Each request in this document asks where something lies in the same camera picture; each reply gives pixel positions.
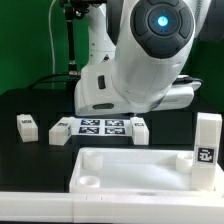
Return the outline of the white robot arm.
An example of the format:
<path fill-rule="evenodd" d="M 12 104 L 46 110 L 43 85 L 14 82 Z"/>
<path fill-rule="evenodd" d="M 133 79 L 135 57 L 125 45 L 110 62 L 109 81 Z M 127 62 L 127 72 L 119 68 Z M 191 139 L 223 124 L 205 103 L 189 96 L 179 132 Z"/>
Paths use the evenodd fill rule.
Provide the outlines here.
<path fill-rule="evenodd" d="M 81 71 L 75 88 L 79 116 L 147 113 L 189 106 L 195 81 L 181 73 L 212 0 L 124 0 L 108 21 L 115 56 Z"/>

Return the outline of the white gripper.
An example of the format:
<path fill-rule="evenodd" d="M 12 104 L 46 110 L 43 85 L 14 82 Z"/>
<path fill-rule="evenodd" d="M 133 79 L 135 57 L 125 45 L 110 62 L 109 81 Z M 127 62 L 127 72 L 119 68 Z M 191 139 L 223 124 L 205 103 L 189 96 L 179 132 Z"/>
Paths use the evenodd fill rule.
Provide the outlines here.
<path fill-rule="evenodd" d="M 123 65 L 115 61 L 86 66 L 75 89 L 78 116 L 181 109 L 190 105 L 193 88 L 172 86 L 176 72 L 159 64 Z"/>

